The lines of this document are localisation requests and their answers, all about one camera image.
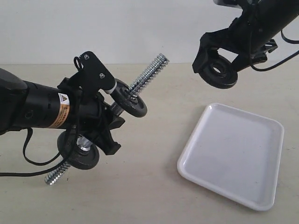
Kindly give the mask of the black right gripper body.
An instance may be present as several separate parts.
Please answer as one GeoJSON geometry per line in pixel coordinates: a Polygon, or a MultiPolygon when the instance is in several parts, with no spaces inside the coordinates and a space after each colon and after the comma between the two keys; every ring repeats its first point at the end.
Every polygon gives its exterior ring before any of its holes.
{"type": "Polygon", "coordinates": [[[238,0],[242,7],[241,15],[234,18],[227,28],[213,31],[219,49],[224,49],[238,55],[262,51],[273,52],[276,43],[274,0],[238,0]]]}

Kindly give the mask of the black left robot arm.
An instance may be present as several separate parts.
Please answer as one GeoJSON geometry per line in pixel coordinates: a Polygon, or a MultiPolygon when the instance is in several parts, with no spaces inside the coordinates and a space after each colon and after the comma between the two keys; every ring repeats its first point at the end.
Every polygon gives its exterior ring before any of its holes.
{"type": "Polygon", "coordinates": [[[111,130],[125,120],[116,117],[99,92],[90,98],[71,78],[57,88],[22,80],[11,72],[0,70],[0,133],[27,128],[70,129],[113,155],[121,145],[112,138],[111,130]]]}

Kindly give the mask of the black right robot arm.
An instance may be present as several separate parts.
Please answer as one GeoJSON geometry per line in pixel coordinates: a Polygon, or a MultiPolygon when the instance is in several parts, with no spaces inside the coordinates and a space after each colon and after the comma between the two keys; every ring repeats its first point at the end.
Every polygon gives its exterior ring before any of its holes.
{"type": "Polygon", "coordinates": [[[241,9],[227,28],[205,32],[193,61],[195,73],[203,74],[209,63],[225,68],[254,70],[277,48],[273,38],[299,15],[297,0],[218,0],[217,5],[241,9]]]}

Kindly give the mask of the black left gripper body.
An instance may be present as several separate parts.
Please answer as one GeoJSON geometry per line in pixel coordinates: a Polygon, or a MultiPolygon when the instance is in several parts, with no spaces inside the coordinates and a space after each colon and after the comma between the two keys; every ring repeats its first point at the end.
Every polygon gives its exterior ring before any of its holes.
{"type": "Polygon", "coordinates": [[[99,90],[102,81],[90,78],[64,78],[57,86],[61,93],[69,97],[70,109],[65,121],[58,129],[78,127],[78,133],[89,140],[101,136],[111,121],[109,113],[105,112],[108,104],[99,90]]]}

